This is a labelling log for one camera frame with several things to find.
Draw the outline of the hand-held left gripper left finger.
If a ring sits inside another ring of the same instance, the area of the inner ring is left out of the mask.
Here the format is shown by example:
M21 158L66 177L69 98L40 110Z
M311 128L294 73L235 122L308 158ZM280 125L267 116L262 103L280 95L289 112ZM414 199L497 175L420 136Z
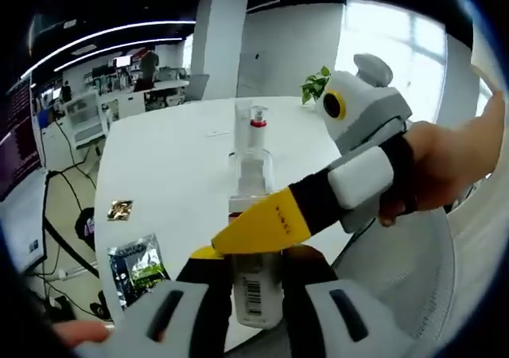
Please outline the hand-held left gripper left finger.
M173 281L159 282L124 311L107 340L78 357L221 357L231 316L231 264L212 246L192 253Z

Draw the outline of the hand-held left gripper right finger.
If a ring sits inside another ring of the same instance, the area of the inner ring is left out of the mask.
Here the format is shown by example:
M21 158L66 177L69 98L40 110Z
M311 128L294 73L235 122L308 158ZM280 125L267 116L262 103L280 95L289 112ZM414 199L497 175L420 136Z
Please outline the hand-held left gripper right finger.
M282 287L293 357L402 356L393 313L353 281L339 280L313 247L283 251Z

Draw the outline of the person's right hand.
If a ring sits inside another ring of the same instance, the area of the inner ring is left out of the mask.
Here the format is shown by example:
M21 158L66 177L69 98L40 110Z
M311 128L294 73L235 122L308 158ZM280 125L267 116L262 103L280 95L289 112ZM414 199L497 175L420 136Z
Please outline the person's right hand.
M469 126L452 130L419 122L404 139L413 151L413 165L409 180L391 188L380 200L379 221L385 227L403 214L451 204L483 175Z

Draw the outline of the person's left hand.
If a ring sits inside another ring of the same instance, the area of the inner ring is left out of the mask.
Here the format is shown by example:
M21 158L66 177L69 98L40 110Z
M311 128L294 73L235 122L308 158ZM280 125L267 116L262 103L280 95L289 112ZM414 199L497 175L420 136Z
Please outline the person's left hand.
M100 343L111 332L101 321L66 321L52 325L53 331L67 346L77 346L83 342Z

